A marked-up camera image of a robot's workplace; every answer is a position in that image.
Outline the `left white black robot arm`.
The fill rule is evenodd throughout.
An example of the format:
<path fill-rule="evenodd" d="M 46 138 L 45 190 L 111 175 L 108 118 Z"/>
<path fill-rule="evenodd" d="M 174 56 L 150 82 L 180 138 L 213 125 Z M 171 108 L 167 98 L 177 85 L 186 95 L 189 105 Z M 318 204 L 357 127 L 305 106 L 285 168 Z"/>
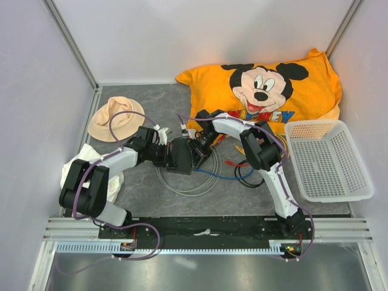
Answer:
<path fill-rule="evenodd" d="M 133 232 L 129 221 L 131 213 L 107 200 L 109 180 L 119 173 L 151 161 L 155 166 L 171 166 L 169 128 L 140 126 L 136 135 L 116 151 L 93 162 L 76 159 L 70 166 L 59 196 L 59 205 L 79 215 L 112 225 L 119 238 L 128 238 Z"/>

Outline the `black network switch box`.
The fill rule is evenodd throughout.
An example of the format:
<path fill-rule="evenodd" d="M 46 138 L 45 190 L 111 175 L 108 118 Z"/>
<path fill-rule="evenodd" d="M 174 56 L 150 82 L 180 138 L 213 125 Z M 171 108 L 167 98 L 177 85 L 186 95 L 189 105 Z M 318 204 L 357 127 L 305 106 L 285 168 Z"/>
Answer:
<path fill-rule="evenodd" d="M 187 137 L 176 138 L 170 142 L 169 164 L 167 171 L 181 175 L 192 172 L 192 150 Z"/>

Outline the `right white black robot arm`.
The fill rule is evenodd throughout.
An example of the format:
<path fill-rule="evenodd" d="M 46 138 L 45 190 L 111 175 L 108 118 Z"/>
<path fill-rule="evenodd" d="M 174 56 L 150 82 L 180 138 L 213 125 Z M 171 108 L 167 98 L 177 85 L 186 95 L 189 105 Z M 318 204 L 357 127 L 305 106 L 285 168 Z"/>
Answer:
<path fill-rule="evenodd" d="M 268 123 L 245 121 L 219 110 L 212 114 L 203 110 L 196 118 L 188 119 L 196 121 L 206 133 L 199 140 L 202 144 L 212 143 L 221 134 L 241 141 L 247 162 L 260 172 L 270 191 L 275 216 L 279 221 L 279 234 L 283 238 L 293 238 L 299 232 L 305 217 L 284 176 L 281 155 L 286 154 L 286 150 L 274 137 Z"/>

